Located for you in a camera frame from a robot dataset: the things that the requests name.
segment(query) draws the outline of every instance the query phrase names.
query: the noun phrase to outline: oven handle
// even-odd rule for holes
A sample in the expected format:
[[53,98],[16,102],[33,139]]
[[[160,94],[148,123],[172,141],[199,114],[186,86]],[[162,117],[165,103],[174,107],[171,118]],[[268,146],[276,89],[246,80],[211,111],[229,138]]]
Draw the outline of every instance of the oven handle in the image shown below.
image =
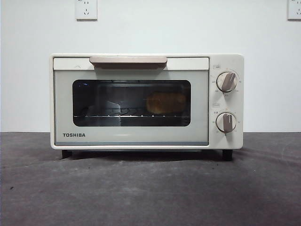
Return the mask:
[[92,56],[90,63],[94,68],[102,68],[105,70],[119,69],[164,69],[167,64],[166,57],[126,57],[126,56]]

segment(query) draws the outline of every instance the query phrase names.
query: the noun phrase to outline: control knob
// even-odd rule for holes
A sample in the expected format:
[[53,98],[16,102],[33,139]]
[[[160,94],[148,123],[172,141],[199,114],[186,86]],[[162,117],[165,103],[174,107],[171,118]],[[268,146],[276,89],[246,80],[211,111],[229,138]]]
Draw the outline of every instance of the control knob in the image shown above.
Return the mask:
[[230,113],[222,113],[216,118],[216,126],[221,132],[230,133],[236,127],[236,119]]
[[231,92],[235,89],[237,78],[235,73],[224,72],[217,77],[216,85],[223,92]]

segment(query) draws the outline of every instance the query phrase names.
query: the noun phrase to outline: oven foot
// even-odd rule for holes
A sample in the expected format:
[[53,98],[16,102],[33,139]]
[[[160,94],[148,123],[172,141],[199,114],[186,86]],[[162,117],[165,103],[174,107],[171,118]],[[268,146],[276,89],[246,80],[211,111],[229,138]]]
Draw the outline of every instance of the oven foot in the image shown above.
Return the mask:
[[62,150],[62,159],[72,156],[72,151]]
[[225,161],[232,161],[232,153],[233,153],[232,149],[223,150],[222,151],[222,159],[225,160]]

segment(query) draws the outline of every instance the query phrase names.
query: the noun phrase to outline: cream toaster oven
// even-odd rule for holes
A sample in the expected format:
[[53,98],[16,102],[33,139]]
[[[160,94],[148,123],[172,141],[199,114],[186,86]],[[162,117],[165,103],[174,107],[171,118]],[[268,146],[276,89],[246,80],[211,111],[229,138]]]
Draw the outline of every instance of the cream toaster oven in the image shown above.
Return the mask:
[[243,145],[238,54],[52,54],[51,146],[101,151]]

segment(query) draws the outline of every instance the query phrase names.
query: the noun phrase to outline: wall socket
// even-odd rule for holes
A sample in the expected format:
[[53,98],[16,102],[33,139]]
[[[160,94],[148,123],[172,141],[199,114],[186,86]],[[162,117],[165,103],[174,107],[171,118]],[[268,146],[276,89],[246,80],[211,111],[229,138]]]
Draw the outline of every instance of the wall socket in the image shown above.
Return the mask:
[[97,0],[75,0],[77,20],[97,20]]
[[301,20],[301,0],[288,0],[287,19]]

